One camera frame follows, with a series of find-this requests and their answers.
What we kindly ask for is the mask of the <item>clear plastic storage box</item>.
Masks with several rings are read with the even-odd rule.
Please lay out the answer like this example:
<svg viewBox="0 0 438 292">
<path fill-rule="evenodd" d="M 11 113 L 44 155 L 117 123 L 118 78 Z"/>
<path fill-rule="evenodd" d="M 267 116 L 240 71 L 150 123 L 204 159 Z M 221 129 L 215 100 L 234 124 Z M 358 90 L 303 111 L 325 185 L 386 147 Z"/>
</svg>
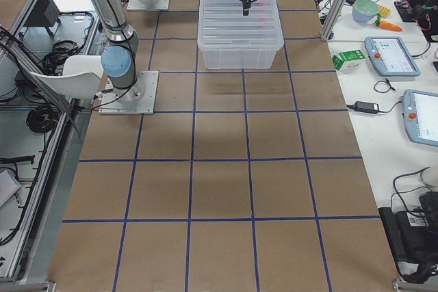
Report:
<svg viewBox="0 0 438 292">
<path fill-rule="evenodd" d="M 198 48 L 208 69 L 267 69 L 283 45 L 276 0 L 258 0 L 244 16 L 238 0 L 200 0 Z"/>
</svg>

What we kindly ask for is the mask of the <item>green and blue bowl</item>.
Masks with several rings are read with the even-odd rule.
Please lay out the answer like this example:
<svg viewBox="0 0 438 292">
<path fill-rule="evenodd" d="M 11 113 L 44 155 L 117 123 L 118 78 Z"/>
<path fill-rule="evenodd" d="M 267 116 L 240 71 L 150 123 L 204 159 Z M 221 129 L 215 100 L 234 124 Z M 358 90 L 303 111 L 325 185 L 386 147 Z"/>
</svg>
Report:
<svg viewBox="0 0 438 292">
<path fill-rule="evenodd" d="M 352 6 L 353 20 L 366 23 L 372 20 L 379 12 L 379 5 L 372 0 L 356 0 Z"/>
</svg>

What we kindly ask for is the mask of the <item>green white carton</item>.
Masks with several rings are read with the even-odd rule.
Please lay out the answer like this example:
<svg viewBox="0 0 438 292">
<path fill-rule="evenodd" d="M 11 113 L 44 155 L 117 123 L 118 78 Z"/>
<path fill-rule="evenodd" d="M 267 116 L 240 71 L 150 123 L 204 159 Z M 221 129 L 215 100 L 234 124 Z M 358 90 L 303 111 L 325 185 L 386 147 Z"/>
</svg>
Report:
<svg viewBox="0 0 438 292">
<path fill-rule="evenodd" d="M 345 71 L 354 70 L 362 65 L 365 61 L 365 55 L 361 50 L 352 50 L 339 52 L 332 56 L 335 70 Z"/>
</svg>

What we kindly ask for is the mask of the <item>yellow toy corn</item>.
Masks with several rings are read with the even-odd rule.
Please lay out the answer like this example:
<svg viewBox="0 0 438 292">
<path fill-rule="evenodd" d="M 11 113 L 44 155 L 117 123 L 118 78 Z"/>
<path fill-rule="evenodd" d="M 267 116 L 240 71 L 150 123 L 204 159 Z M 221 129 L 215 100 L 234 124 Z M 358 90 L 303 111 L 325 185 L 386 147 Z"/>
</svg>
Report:
<svg viewBox="0 0 438 292">
<path fill-rule="evenodd" d="M 387 18 L 391 14 L 391 10 L 385 6 L 380 5 L 378 10 L 378 15 L 381 18 Z"/>
</svg>

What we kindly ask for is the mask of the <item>toy carrot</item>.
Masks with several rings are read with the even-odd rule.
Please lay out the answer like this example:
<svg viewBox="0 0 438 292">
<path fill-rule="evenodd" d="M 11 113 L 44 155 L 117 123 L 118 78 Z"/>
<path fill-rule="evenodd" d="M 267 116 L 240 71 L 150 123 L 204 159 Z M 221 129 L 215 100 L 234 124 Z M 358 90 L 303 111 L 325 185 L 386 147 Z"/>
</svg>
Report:
<svg viewBox="0 0 438 292">
<path fill-rule="evenodd" d="M 396 32 L 402 31 L 402 28 L 400 26 L 395 25 L 393 23 L 390 23 L 388 21 L 384 21 L 380 14 L 377 15 L 377 19 L 375 20 L 375 25 L 378 28 L 384 29 L 384 30 L 396 31 Z"/>
</svg>

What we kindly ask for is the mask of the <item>upper teach pendant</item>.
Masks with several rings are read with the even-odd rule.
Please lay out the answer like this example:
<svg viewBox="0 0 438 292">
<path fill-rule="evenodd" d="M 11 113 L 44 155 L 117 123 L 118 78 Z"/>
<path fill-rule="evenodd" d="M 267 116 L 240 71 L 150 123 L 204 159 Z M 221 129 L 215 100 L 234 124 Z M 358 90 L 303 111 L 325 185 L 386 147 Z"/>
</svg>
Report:
<svg viewBox="0 0 438 292">
<path fill-rule="evenodd" d="M 382 77 L 418 77 L 420 70 L 400 37 L 369 36 L 365 50 Z"/>
</svg>

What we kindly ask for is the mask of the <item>teach pendant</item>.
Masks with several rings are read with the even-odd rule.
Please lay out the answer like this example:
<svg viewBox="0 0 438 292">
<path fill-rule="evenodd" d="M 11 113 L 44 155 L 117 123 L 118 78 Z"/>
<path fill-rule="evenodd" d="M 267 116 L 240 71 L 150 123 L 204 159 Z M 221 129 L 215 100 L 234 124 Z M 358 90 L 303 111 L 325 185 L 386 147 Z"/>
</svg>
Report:
<svg viewBox="0 0 438 292">
<path fill-rule="evenodd" d="M 409 139 L 415 143 L 437 146 L 437 94 L 405 90 L 402 107 Z"/>
<path fill-rule="evenodd" d="M 420 70 L 400 37 L 369 36 L 365 50 L 382 77 L 418 77 Z"/>
</svg>

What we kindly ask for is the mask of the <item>black power adapter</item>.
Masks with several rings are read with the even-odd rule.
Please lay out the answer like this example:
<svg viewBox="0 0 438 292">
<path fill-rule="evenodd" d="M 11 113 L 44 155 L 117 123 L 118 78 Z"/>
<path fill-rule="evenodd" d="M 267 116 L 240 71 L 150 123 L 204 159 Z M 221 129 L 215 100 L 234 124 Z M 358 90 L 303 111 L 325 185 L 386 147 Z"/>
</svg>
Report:
<svg viewBox="0 0 438 292">
<path fill-rule="evenodd" d="M 355 101 L 353 104 L 347 105 L 347 108 L 366 114 L 378 114 L 380 112 L 379 105 L 377 103 L 364 101 Z"/>
</svg>

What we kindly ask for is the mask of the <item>white plastic chair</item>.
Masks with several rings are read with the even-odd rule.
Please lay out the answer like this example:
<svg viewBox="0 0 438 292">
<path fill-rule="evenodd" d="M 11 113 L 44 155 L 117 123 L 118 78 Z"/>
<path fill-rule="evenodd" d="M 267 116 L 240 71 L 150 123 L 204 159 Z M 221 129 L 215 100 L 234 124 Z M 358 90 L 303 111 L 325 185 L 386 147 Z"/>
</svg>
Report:
<svg viewBox="0 0 438 292">
<path fill-rule="evenodd" d="M 73 55 L 66 59 L 61 76 L 30 74 L 58 94 L 76 99 L 93 99 L 99 91 L 103 67 L 100 55 Z"/>
</svg>

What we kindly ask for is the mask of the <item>black monitor on floor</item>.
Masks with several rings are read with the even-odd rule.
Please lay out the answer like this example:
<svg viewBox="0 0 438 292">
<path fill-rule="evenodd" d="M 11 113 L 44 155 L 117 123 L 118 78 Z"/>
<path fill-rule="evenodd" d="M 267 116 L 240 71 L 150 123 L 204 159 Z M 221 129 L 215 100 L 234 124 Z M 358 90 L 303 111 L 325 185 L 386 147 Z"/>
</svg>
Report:
<svg viewBox="0 0 438 292">
<path fill-rule="evenodd" d="M 24 35 L 31 27 L 44 27 L 50 36 L 54 36 L 59 29 L 60 14 L 54 0 L 37 0 L 21 33 Z"/>
</svg>

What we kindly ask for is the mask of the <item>lower teach pendant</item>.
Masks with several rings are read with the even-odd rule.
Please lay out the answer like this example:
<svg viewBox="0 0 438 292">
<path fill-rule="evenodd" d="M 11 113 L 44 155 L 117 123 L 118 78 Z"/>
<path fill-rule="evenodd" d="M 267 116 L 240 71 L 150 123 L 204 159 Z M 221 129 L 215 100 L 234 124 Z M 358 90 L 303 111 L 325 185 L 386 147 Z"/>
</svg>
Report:
<svg viewBox="0 0 438 292">
<path fill-rule="evenodd" d="M 437 146 L 437 94 L 405 90 L 402 107 L 409 139 L 415 143 Z"/>
</svg>

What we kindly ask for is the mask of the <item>black device lower right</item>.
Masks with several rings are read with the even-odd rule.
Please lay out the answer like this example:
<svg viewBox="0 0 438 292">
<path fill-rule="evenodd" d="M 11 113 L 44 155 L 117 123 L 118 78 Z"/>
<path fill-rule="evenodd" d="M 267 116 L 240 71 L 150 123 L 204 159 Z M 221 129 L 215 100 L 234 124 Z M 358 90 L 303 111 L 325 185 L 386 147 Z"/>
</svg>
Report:
<svg viewBox="0 0 438 292">
<path fill-rule="evenodd" d="M 437 192 L 423 193 L 419 201 L 420 207 L 411 211 L 381 207 L 378 212 L 394 261 L 418 265 L 401 277 L 420 284 L 437 275 Z"/>
</svg>

